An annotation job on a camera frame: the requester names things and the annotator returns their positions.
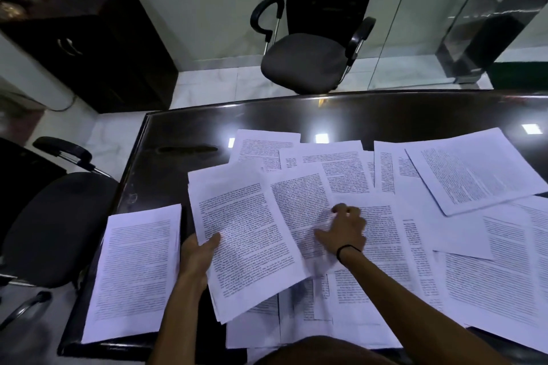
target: office chair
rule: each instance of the office chair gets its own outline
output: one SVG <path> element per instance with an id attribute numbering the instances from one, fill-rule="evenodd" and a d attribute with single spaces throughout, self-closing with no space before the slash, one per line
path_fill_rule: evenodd
<path id="1" fill-rule="evenodd" d="M 278 42 L 276 36 L 285 2 L 260 2 L 250 22 L 255 31 L 265 35 L 263 75 L 298 94 L 321 94 L 337 88 L 375 25 L 375 19 L 364 19 L 368 2 L 287 0 L 289 35 Z M 274 31 L 259 25 L 261 14 L 273 4 L 277 4 Z"/>
<path id="2" fill-rule="evenodd" d="M 53 137 L 40 137 L 33 146 L 88 172 L 59 177 L 19 213 L 2 244 L 0 279 L 3 285 L 12 282 L 45 288 L 72 282 L 78 290 L 78 277 L 99 244 L 118 182 L 97 169 L 91 163 L 92 154 L 83 147 Z M 0 330 L 48 300 L 50 292 L 39 292 L 10 314 Z"/>

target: tile floor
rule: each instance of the tile floor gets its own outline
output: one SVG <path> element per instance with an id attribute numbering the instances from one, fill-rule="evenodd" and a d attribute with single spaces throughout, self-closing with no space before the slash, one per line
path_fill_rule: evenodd
<path id="1" fill-rule="evenodd" d="M 373 71 L 377 68 L 372 82 Z M 366 91 L 390 89 L 408 85 L 444 84 L 440 70 L 435 70 L 432 58 L 377 58 L 356 61 L 352 71 L 338 87 L 340 91 Z M 439 78 L 427 79 L 438 72 Z M 489 89 L 488 81 L 484 88 Z M 445 84 L 420 88 L 460 88 Z M 205 104 L 225 103 L 235 100 L 293 96 L 294 92 L 271 83 L 258 66 L 206 71 L 182 72 L 175 88 L 172 109 Z M 91 136 L 84 146 L 92 153 L 93 163 L 101 170 L 120 180 L 133 143 L 146 112 L 102 114 L 95 123 Z M 59 135 L 54 129 L 48 135 Z M 2 290 L 0 321 L 24 300 L 39 292 L 38 288 L 7 286 Z M 74 290 L 70 285 L 53 291 L 54 297 L 46 309 L 25 316 L 19 324 L 5 329 L 0 338 L 0 364 L 107 364 L 114 361 L 80 360 L 58 357 L 56 349 L 65 323 L 74 303 Z"/>

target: dark glossy desk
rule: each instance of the dark glossy desk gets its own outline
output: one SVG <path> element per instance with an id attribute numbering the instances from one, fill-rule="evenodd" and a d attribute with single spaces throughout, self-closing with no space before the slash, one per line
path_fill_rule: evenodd
<path id="1" fill-rule="evenodd" d="M 329 140 L 431 140 L 500 127 L 525 159 L 548 180 L 548 134 L 528 135 L 522 124 L 548 133 L 548 96 L 499 92 L 371 92 L 284 97 L 153 112 L 145 117 L 120 183 L 113 213 L 182 203 L 182 235 L 194 230 L 188 202 L 189 171 L 229 161 L 229 138 L 239 128 L 301 133 L 311 143 Z M 82 331 L 95 281 L 99 250 L 68 321 L 58 353 L 65 356 L 145 361 L 156 334 L 82 345 Z M 548 355 L 477 332 L 514 363 L 546 363 Z M 383 351 L 398 359 L 396 350 Z M 225 349 L 209 293 L 200 301 L 196 360 L 200 364 L 244 363 L 244 350 Z"/>

